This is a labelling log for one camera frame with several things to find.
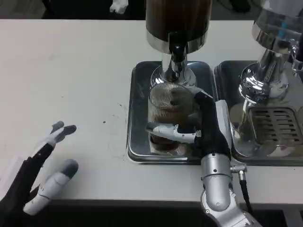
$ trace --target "metal grill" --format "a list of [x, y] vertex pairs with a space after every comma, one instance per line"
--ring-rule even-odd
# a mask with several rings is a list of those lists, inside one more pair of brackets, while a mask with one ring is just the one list
[[258, 144], [297, 146], [303, 143], [294, 112], [289, 108], [253, 107], [249, 109]]

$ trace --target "wire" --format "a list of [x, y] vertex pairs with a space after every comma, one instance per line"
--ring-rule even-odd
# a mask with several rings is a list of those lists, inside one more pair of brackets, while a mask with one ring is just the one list
[[260, 4], [258, 4], [258, 3], [255, 2], [256, 0], [250, 0], [250, 1], [251, 1], [251, 3], [252, 3], [255, 7], [257, 7], [257, 8], [262, 8]]
[[247, 210], [252, 216], [254, 216], [254, 212], [253, 212], [251, 204], [250, 204], [250, 197], [248, 195], [246, 180], [240, 180], [240, 186], [241, 186], [241, 190], [242, 190], [242, 193], [243, 193], [243, 198], [246, 202]]
[[231, 12], [235, 12], [232, 8], [227, 7], [223, 2], [221, 2], [221, 0], [217, 0], [217, 2], [222, 5], [224, 8], [226, 8], [227, 10], [231, 11]]

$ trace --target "metal tray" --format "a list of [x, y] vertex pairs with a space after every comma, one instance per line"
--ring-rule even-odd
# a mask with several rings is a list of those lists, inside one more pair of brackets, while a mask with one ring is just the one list
[[[153, 71], [161, 65], [160, 61], [144, 61], [136, 65], [132, 72], [130, 103], [128, 114], [127, 151], [129, 157], [142, 163], [200, 165], [201, 159], [194, 153], [185, 156], [158, 155], [151, 153], [149, 134], [145, 131], [148, 112], [148, 96]], [[212, 70], [200, 61], [191, 61], [189, 68], [196, 76], [196, 84], [216, 98]]]

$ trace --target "black cable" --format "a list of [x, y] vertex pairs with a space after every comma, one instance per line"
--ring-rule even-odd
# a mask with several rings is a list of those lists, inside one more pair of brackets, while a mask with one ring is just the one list
[[248, 209], [248, 212], [254, 216], [254, 212], [252, 210], [252, 207], [251, 207], [251, 204], [250, 204], [250, 197], [248, 195], [248, 190], [247, 190], [247, 182], [246, 180], [240, 180], [240, 186], [241, 186], [241, 190], [242, 190], [242, 193], [243, 193], [243, 198], [246, 202], [246, 206], [247, 206], [247, 209]]
[[46, 8], [46, 10], [48, 11], [49, 14], [55, 15], [55, 13], [51, 7], [50, 0], [42, 0], [42, 3], [44, 4], [44, 7]]
[[232, 8], [227, 7], [223, 2], [221, 2], [221, 0], [217, 0], [217, 2], [222, 5], [224, 8], [226, 8], [227, 10], [231, 11], [231, 12], [235, 12]]
[[258, 3], [255, 2], [255, 0], [250, 0], [250, 1], [255, 7], [262, 8], [261, 5], [259, 5]]

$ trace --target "white plastic part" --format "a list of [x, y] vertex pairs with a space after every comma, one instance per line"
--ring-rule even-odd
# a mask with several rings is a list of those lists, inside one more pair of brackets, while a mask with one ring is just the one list
[[113, 4], [109, 8], [110, 12], [124, 14], [128, 6], [128, 0], [113, 0]]
[[31, 216], [35, 215], [47, 206], [69, 181], [70, 178], [62, 173], [53, 174], [45, 184], [39, 186], [37, 196], [24, 206], [23, 211]]
[[43, 141], [41, 141], [40, 143], [39, 143], [39, 145], [37, 146], [37, 147], [35, 147], [35, 150], [34, 150], [34, 152], [33, 152], [33, 155], [32, 155], [32, 157], [46, 144], [46, 143], [48, 143], [48, 144], [50, 144], [53, 148], [55, 148], [55, 146], [56, 146], [56, 143], [57, 143], [57, 141], [56, 141], [56, 137], [60, 134], [60, 133], [62, 133], [63, 132], [63, 130], [64, 130], [64, 128], [60, 128], [60, 129], [58, 129], [57, 131], [54, 131], [52, 134], [49, 134]]
[[0, 180], [0, 201], [8, 192], [11, 184], [15, 180], [19, 169], [21, 168], [24, 159], [18, 156], [14, 156], [10, 162], [8, 168], [5, 170], [1, 180]]
[[178, 133], [178, 125], [174, 126], [170, 124], [157, 126], [152, 130], [152, 133], [155, 136], [178, 141], [180, 143], [194, 143], [196, 137], [195, 133]]
[[232, 148], [232, 131], [229, 121], [228, 107], [225, 100], [216, 102], [219, 129], [227, 140], [228, 147]]

